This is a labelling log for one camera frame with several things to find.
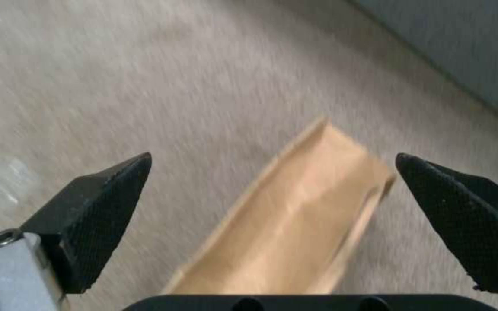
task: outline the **textured gripper pad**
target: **textured gripper pad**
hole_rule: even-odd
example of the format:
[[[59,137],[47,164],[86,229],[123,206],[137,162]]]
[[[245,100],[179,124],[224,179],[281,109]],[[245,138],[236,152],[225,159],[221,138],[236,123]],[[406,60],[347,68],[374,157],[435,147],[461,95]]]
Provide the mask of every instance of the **textured gripper pad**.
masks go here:
[[[498,293],[498,185],[408,154],[399,154],[396,166],[477,288]]]
[[[77,177],[20,228],[41,237],[65,293],[87,290],[124,234],[151,168],[149,153]]]

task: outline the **hole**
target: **hole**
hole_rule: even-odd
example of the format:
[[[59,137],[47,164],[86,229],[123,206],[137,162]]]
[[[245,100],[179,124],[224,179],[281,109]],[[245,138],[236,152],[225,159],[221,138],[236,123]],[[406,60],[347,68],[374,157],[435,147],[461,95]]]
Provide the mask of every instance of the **hole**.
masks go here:
[[[14,237],[14,232],[8,231],[0,234],[0,243],[11,240]]]
[[[256,299],[244,298],[233,305],[232,311],[264,311],[264,308]]]
[[[358,305],[358,311],[389,311],[389,307],[378,297],[366,297]]]

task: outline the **screw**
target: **screw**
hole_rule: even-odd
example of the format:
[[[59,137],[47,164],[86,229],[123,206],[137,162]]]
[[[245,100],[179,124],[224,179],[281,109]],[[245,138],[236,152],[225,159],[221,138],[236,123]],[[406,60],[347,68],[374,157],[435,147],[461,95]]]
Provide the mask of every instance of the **screw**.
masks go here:
[[[0,232],[0,248],[24,237],[19,229],[6,229]]]

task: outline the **beige carpet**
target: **beige carpet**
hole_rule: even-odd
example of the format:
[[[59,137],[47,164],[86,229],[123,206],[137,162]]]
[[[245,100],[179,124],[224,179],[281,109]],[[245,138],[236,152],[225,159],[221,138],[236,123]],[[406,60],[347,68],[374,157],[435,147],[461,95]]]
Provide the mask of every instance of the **beige carpet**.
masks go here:
[[[405,151],[498,182],[498,118],[342,0],[0,1],[0,229],[76,175],[153,154],[123,242],[75,310],[159,293],[321,115],[391,165]],[[338,292],[498,306],[401,181]]]

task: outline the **paper bag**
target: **paper bag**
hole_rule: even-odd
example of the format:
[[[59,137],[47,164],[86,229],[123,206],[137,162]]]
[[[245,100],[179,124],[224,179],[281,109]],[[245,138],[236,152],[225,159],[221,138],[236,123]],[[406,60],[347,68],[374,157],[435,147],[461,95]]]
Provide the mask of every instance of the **paper bag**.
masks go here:
[[[393,180],[318,122],[265,168],[164,293],[330,293]]]

